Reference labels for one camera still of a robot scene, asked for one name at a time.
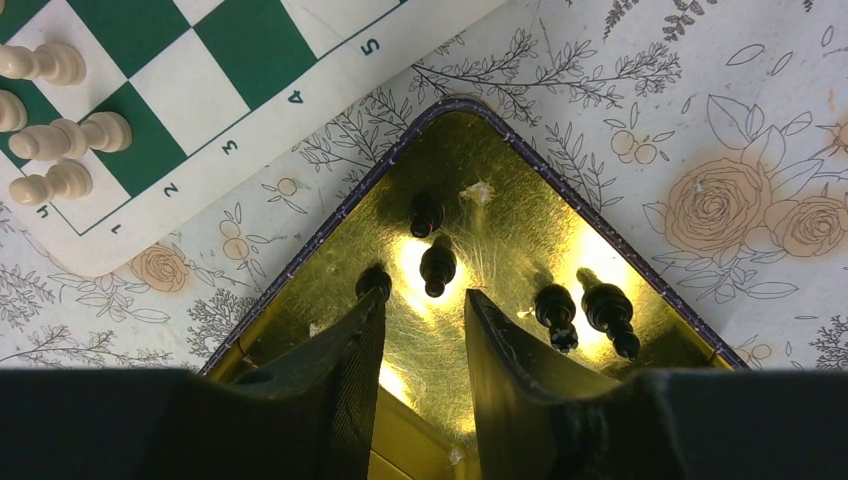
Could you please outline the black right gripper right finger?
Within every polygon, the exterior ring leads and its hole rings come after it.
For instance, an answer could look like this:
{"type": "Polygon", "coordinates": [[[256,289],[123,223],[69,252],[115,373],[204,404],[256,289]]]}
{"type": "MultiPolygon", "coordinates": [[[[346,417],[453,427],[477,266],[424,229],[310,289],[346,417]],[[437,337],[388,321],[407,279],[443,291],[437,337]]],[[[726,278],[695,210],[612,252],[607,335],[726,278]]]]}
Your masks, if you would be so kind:
{"type": "Polygon", "coordinates": [[[841,371],[648,369],[625,381],[555,352],[483,292],[465,339],[486,479],[843,479],[841,371]]]}

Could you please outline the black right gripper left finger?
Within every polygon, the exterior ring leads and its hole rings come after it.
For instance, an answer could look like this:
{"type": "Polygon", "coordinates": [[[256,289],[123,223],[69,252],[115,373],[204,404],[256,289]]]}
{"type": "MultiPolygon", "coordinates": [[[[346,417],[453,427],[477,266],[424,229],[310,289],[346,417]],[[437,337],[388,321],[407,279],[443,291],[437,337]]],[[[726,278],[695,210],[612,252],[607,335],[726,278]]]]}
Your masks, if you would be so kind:
{"type": "Polygon", "coordinates": [[[5,370],[5,479],[363,479],[385,298],[230,384],[179,369],[5,370]]]}

